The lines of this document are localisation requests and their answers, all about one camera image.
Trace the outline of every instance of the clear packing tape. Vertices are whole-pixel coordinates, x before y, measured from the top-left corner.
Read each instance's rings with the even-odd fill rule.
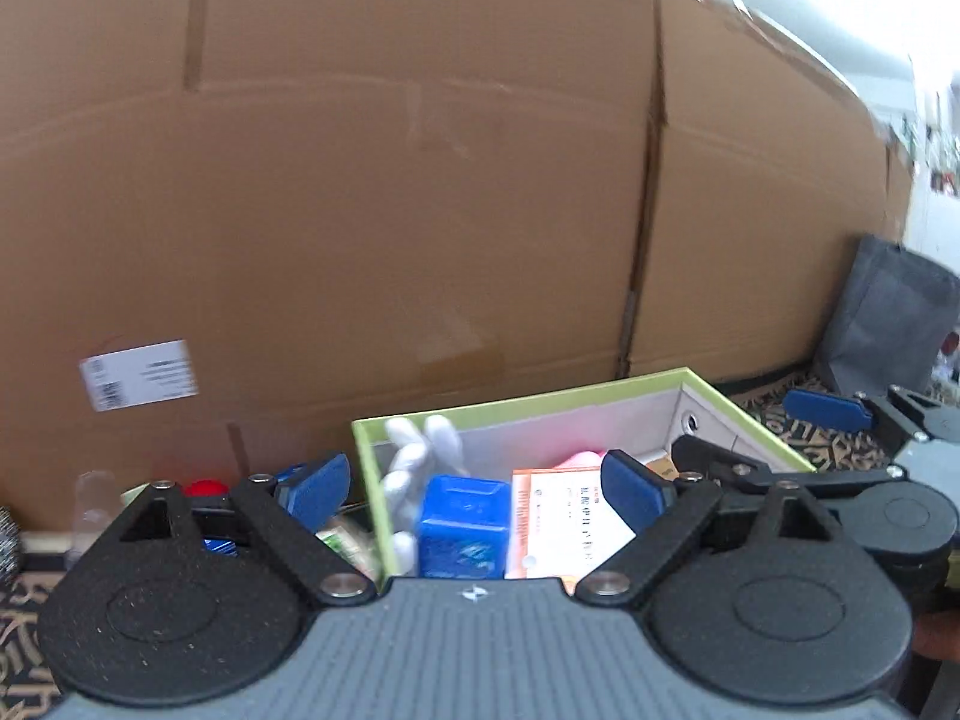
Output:
[[[870,114],[856,90],[834,70],[823,57],[790,34],[775,22],[758,12],[751,11],[741,0],[696,0],[711,7],[727,17],[730,23],[750,34],[763,45],[784,57],[808,80],[834,97],[839,103],[861,111],[865,117]]]

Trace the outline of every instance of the metal grommet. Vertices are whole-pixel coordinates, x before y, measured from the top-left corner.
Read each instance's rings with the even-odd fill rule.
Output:
[[[583,579],[584,588],[593,595],[606,598],[611,595],[623,595],[630,589],[630,579],[619,571],[597,571]]]
[[[367,580],[360,574],[330,574],[320,582],[320,590],[331,598],[355,598],[367,589]]]
[[[682,429],[683,432],[688,436],[692,436],[694,433],[696,433],[700,429],[700,423],[697,420],[697,415],[695,415],[693,412],[686,412],[680,418],[680,429]]]

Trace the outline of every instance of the blue packaging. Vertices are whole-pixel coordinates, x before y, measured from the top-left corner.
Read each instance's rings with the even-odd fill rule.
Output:
[[[419,573],[435,579],[500,579],[510,542],[510,485],[435,476],[419,521]]]

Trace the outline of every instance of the gray ribbed surface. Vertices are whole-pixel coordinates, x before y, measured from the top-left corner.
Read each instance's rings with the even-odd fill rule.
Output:
[[[486,589],[474,602],[474,586]],[[372,605],[320,615],[269,677],[183,709],[119,709],[72,696],[54,720],[786,720],[693,685],[626,613],[570,601],[556,580],[397,580]],[[887,702],[803,712],[904,718]]]

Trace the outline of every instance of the barcode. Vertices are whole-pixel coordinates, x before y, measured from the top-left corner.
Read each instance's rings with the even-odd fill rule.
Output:
[[[120,409],[125,404],[123,391],[120,389],[120,382],[108,382],[100,385],[100,408]]]

